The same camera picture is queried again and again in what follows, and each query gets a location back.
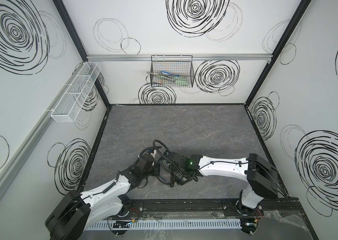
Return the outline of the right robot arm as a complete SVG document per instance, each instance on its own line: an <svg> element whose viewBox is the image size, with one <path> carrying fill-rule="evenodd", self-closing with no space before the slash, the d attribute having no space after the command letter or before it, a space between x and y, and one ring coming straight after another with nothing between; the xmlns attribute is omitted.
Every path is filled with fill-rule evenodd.
<svg viewBox="0 0 338 240"><path fill-rule="evenodd" d="M159 168L170 174L168 181L162 177L158 179L170 187L197 182L200 177L207 176L229 177L247 182L247 187L240 192L235 203L237 212L241 215L259 213L262 200L275 200L284 194L279 186L276 167L257 154L240 159L216 159L202 155L188 158L170 151L159 140L153 141L153 149L160 156Z"/></svg>

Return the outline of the black blue headphones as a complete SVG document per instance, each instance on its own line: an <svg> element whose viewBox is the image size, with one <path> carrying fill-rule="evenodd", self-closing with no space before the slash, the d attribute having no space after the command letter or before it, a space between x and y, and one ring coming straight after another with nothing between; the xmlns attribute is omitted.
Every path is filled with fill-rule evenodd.
<svg viewBox="0 0 338 240"><path fill-rule="evenodd" d="M175 186L179 185L182 186L187 183L188 180L175 180L173 174L169 171L169 167L167 164L167 160L164 157L160 157L158 160L158 167L159 167L159 174L158 179L164 185L174 188Z"/></svg>

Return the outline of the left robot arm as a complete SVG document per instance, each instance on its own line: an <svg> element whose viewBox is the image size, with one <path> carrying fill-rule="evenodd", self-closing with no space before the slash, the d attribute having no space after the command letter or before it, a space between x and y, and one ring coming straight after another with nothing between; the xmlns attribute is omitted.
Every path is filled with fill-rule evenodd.
<svg viewBox="0 0 338 240"><path fill-rule="evenodd" d="M143 180L158 175L155 160L158 150L144 149L134 164L116 177L92 190L69 191L45 221L52 240L77 240L91 225L115 215L129 212L127 193L139 187Z"/></svg>

